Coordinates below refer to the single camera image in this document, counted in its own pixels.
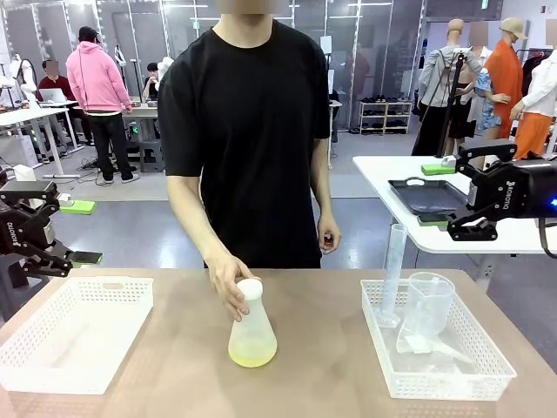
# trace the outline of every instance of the black tray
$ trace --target black tray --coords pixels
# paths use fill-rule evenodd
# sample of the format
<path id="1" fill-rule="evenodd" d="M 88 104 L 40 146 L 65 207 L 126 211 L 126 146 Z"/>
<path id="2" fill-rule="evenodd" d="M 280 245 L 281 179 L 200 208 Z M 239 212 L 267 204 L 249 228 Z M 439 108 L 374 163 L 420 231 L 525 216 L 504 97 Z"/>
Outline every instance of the black tray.
<path id="1" fill-rule="evenodd" d="M 445 215 L 466 211 L 467 196 L 445 180 L 411 177 L 406 180 L 389 180 L 389 184 L 394 194 L 414 215 L 426 215 L 425 218 L 429 220 L 442 220 L 446 219 Z"/>

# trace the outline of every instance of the orange garment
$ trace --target orange garment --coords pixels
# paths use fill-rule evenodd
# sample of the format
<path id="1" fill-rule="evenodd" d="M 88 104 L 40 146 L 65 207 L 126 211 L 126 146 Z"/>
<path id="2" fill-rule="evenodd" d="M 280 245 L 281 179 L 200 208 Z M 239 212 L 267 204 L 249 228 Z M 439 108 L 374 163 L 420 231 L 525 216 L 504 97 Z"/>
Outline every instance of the orange garment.
<path id="1" fill-rule="evenodd" d="M 514 157 L 516 159 L 526 158 L 528 151 L 541 155 L 552 122 L 553 120 L 546 115 L 524 113 L 516 132 L 518 150 L 516 150 Z"/>
<path id="2" fill-rule="evenodd" d="M 497 138 L 508 138 L 513 127 L 511 110 L 522 100 L 522 67 L 513 47 L 501 40 L 487 60 L 486 69 L 489 71 L 494 94 L 504 93 L 511 97 L 507 104 L 495 104 L 495 114 L 501 118 Z"/>

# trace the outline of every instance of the sneaker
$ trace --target sneaker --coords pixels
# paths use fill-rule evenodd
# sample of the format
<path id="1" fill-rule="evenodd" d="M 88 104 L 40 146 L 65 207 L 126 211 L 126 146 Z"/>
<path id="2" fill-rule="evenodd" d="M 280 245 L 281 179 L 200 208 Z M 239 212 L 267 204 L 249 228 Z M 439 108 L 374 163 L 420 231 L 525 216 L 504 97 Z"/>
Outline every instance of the sneaker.
<path id="1" fill-rule="evenodd" d="M 114 183 L 114 179 L 112 179 L 112 180 L 107 180 L 107 179 L 101 177 L 101 178 L 98 180 L 97 185 L 111 185 L 112 183 Z"/>
<path id="2" fill-rule="evenodd" d="M 139 176 L 137 174 L 132 174 L 129 179 L 122 179 L 122 183 L 131 183 L 132 181 L 139 180 Z"/>

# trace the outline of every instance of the seated person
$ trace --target seated person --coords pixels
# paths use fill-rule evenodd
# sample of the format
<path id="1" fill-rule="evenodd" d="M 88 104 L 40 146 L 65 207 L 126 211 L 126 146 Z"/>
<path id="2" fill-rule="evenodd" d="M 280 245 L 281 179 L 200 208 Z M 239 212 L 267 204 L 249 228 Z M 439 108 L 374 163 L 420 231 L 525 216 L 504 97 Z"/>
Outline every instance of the seated person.
<path id="1" fill-rule="evenodd" d="M 43 101 L 43 97 L 41 96 L 41 89 L 61 89 L 62 93 L 65 97 L 70 101 L 75 101 L 76 98 L 74 97 L 73 93 L 71 92 L 70 82 L 68 78 L 61 76 L 60 71 L 58 70 L 58 62 L 53 61 L 51 59 L 47 59 L 43 61 L 43 70 L 46 72 L 46 77 L 41 80 L 38 84 L 37 89 L 37 98 L 39 101 Z M 70 109 L 70 121 L 71 127 L 75 133 L 76 131 L 76 123 L 75 118 L 81 120 L 81 127 L 84 131 L 84 136 L 87 145 L 93 145 L 93 135 L 91 133 L 91 127 L 89 125 L 89 119 L 85 115 L 84 111 L 81 109 L 75 109 L 77 104 L 72 104 L 67 106 Z M 64 114 L 58 116 L 61 122 L 64 124 L 66 131 L 70 132 L 70 127 L 68 126 L 68 121 Z"/>
<path id="2" fill-rule="evenodd" d="M 149 72 L 149 77 L 145 79 L 143 88 L 143 98 L 150 100 L 158 99 L 158 91 L 155 88 L 155 84 L 158 81 L 158 65 L 157 63 L 150 63 L 147 65 L 147 71 Z"/>

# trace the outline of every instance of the white plastic basket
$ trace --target white plastic basket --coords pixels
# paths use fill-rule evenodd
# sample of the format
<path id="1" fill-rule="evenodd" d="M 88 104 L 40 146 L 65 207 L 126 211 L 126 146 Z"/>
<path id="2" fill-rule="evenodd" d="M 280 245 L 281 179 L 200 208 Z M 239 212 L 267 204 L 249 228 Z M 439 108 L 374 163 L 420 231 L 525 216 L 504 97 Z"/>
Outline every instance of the white plastic basket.
<path id="1" fill-rule="evenodd" d="M 153 279 L 73 278 L 0 347 L 11 392 L 103 394 L 153 306 Z"/>
<path id="2" fill-rule="evenodd" d="M 516 377 L 513 367 L 458 295 L 453 299 L 446 332 L 452 335 L 458 349 L 473 359 L 473 364 L 469 365 L 470 369 L 458 373 L 395 370 L 395 361 L 402 364 L 404 356 L 419 359 L 420 357 L 416 356 L 422 354 L 398 354 L 395 347 L 396 338 L 393 336 L 395 333 L 398 334 L 399 329 L 379 328 L 373 308 L 381 304 L 383 280 L 362 280 L 361 286 L 362 308 L 392 398 L 497 401 L 510 381 Z M 408 280 L 401 280 L 396 298 L 396 307 L 400 312 L 406 304 L 407 287 Z"/>

